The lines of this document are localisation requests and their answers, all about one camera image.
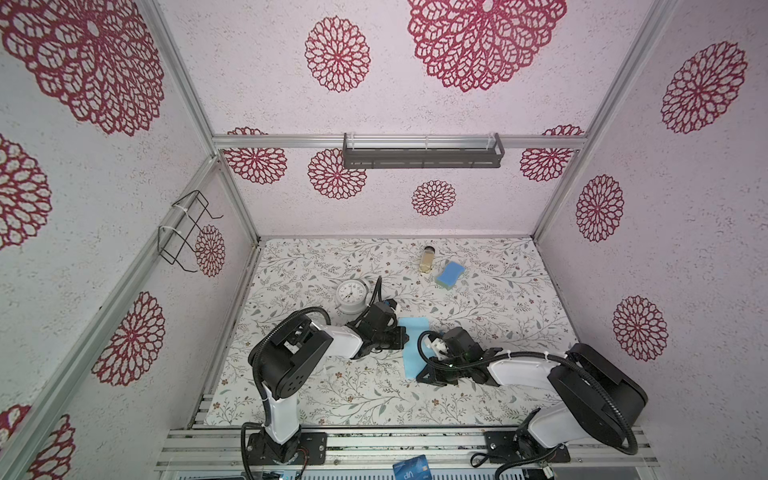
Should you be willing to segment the light blue paper sheet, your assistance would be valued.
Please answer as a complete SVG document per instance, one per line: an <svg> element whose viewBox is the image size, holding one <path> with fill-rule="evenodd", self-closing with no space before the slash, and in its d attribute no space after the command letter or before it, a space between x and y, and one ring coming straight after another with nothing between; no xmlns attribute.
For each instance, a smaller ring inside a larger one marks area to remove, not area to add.
<svg viewBox="0 0 768 480"><path fill-rule="evenodd" d="M415 380L426 366L426 362L418 353L417 345L419 336L429 329L429 321L425 317L400 318L399 325L405 328L408 335L402 351L405 379Z"/></svg>

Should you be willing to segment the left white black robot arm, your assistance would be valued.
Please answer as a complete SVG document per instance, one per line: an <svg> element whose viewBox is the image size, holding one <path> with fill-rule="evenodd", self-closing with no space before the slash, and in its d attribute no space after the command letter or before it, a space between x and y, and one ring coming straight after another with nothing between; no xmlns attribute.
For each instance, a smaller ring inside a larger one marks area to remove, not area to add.
<svg viewBox="0 0 768 480"><path fill-rule="evenodd" d="M333 325L322 307L291 313L251 350L248 364L264 409L265 435L277 446L300 431L297 393L328 357L359 360L384 350L402 350L409 339L396 303L366 306L354 320Z"/></svg>

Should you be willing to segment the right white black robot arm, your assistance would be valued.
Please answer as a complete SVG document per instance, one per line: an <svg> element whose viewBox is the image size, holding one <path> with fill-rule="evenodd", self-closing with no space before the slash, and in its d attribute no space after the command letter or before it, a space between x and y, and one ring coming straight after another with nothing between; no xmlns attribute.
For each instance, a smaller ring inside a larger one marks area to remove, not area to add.
<svg viewBox="0 0 768 480"><path fill-rule="evenodd" d="M416 341L425 367L417 381L457 385L461 379L492 387L544 389L556 402L532 411L515 431L518 450L544 453L590 437L625 455L639 443L633 426L648 396L634 380L591 346L576 343L563 355L482 348L456 327L446 333L425 331Z"/></svg>

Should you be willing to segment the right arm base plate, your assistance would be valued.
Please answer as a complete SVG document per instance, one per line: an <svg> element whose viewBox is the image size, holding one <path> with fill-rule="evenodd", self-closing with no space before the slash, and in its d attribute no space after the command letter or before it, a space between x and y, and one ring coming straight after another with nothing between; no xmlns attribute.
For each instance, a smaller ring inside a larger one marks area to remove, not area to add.
<svg viewBox="0 0 768 480"><path fill-rule="evenodd" d="M484 441L486 458L495 464L522 460L551 463L569 463L571 461L566 446L544 447L529 435L518 435L513 430L487 431L484 433Z"/></svg>

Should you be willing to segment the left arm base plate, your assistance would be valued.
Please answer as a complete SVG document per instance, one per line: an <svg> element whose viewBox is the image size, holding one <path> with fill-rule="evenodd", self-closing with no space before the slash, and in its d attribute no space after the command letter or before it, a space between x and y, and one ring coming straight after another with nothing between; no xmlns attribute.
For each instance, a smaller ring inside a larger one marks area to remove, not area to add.
<svg viewBox="0 0 768 480"><path fill-rule="evenodd" d="M323 465L327 440L326 433L299 431L286 443L278 444L264 429L260 429L241 438L241 452L249 467Z"/></svg>

